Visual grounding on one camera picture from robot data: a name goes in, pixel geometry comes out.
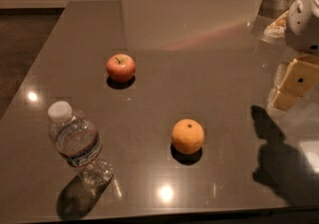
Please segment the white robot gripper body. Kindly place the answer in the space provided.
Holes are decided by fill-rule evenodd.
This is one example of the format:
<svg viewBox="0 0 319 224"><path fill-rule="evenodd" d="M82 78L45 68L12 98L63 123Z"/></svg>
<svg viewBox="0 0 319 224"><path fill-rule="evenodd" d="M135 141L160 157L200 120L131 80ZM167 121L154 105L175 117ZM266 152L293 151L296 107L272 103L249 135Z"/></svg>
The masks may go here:
<svg viewBox="0 0 319 224"><path fill-rule="evenodd" d="M286 45L303 53L319 53L319 0L295 0L289 8Z"/></svg>

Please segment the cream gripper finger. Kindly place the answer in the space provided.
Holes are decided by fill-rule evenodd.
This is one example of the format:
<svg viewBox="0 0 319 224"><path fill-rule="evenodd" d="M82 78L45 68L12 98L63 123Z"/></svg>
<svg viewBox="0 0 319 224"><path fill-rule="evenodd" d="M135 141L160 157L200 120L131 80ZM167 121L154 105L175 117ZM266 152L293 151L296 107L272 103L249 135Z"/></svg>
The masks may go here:
<svg viewBox="0 0 319 224"><path fill-rule="evenodd" d="M270 105L287 112L318 82L318 56L301 54L289 63L281 63L270 92Z"/></svg>

